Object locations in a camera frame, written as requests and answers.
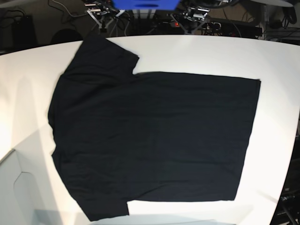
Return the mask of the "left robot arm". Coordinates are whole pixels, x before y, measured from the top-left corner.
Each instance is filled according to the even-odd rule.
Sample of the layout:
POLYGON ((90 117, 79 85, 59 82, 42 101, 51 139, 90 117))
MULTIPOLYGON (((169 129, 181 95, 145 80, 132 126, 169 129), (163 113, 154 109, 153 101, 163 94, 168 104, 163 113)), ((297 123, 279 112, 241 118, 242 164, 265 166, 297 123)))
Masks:
POLYGON ((208 8, 188 6, 184 10, 177 9, 177 11, 170 14, 170 17, 183 30, 184 35, 194 35, 209 22, 209 19, 206 18, 209 12, 208 8))

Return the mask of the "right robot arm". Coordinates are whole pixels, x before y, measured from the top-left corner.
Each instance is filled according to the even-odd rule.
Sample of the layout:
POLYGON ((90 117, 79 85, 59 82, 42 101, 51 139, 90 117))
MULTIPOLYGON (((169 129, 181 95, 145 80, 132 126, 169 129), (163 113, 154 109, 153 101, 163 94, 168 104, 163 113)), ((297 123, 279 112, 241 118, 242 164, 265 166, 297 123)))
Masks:
POLYGON ((106 33, 109 25, 125 12, 124 9, 118 9, 113 0, 83 0, 83 3, 99 32, 106 33))

